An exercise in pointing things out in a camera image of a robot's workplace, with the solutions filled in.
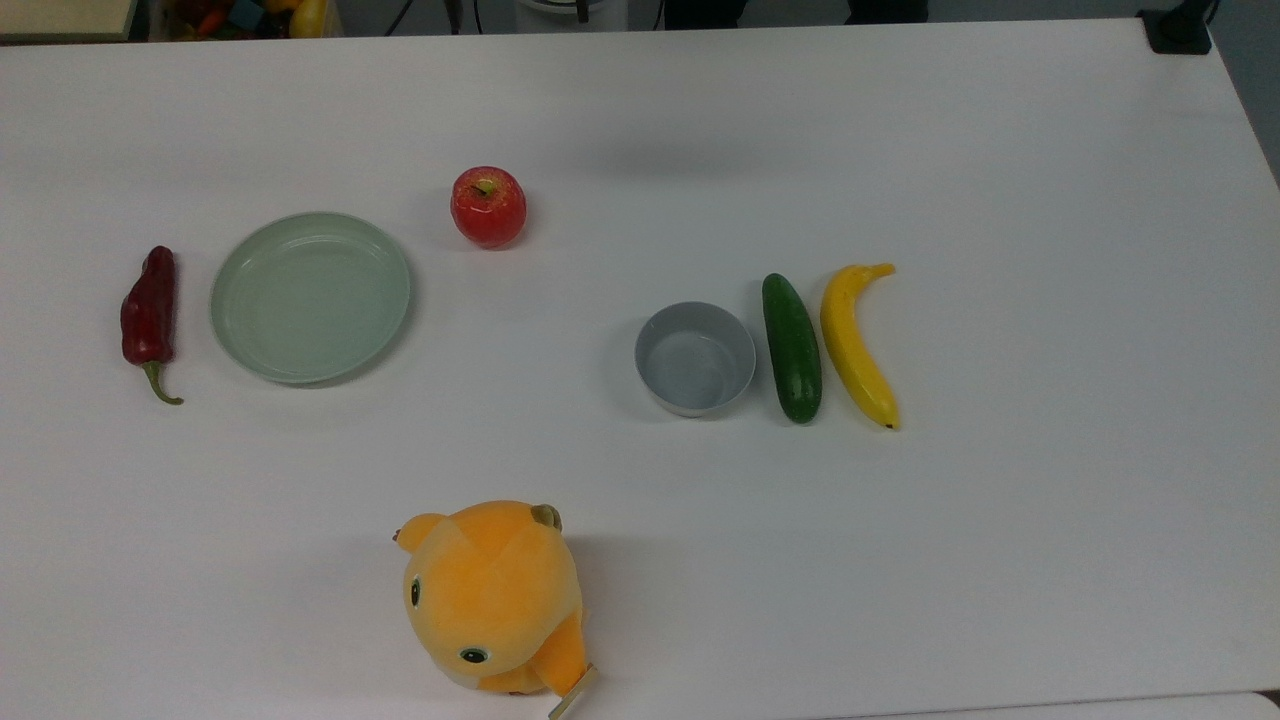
apple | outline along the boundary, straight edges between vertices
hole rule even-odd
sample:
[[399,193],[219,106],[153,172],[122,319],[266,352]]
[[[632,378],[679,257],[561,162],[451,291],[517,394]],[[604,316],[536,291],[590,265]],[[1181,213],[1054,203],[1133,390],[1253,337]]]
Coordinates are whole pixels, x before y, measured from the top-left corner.
[[462,234],[485,250],[497,250],[515,240],[529,215],[525,191],[516,178],[489,165],[458,176],[449,211]]

orange plush toy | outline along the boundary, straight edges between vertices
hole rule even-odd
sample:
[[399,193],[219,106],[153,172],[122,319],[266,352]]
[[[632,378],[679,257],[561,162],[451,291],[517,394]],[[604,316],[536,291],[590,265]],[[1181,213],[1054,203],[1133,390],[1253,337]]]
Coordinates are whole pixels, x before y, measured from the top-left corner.
[[419,515],[396,542],[412,553],[410,624],[453,682],[564,697],[588,674],[582,592],[554,507],[494,501]]

plate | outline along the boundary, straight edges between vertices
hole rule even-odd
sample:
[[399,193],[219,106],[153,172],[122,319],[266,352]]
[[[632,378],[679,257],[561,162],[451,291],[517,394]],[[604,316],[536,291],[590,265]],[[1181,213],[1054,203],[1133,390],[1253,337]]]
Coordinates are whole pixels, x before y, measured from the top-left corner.
[[214,334],[242,366],[288,384],[344,375],[396,337],[408,310],[404,255],[387,233],[306,213],[248,236],[214,281]]

plush toy ear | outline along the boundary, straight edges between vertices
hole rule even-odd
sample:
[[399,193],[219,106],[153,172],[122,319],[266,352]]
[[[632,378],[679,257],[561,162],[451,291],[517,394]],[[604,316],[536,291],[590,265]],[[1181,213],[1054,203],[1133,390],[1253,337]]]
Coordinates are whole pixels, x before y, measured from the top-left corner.
[[436,523],[443,519],[444,515],[438,515],[435,512],[419,515],[408,523],[404,523],[403,528],[396,530],[392,539],[396,541],[396,544],[404,548],[404,552],[413,552],[417,550],[417,546],[422,544],[422,539],[426,538],[426,534],[430,533],[431,529],[435,528]]
[[547,525],[548,528],[556,528],[557,530],[564,530],[564,525],[559,520],[559,510],[556,510],[550,505],[535,505],[529,509],[534,514],[534,521],[539,525]]

gray bowl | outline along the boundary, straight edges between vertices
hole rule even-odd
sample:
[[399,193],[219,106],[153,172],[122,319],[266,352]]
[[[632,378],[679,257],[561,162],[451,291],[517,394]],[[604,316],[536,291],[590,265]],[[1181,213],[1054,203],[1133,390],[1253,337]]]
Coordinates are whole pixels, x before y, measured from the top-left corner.
[[755,374],[751,333],[707,302],[663,307],[636,337],[636,370],[658,405],[698,418],[736,400]]

